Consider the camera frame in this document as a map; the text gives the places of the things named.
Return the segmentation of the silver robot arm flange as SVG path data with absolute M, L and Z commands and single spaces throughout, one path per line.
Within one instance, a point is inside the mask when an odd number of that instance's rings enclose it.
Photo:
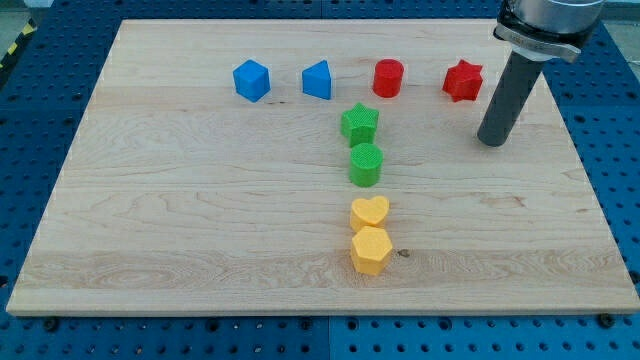
M 599 21 L 604 0 L 504 0 L 494 36 L 534 62 L 573 63 Z

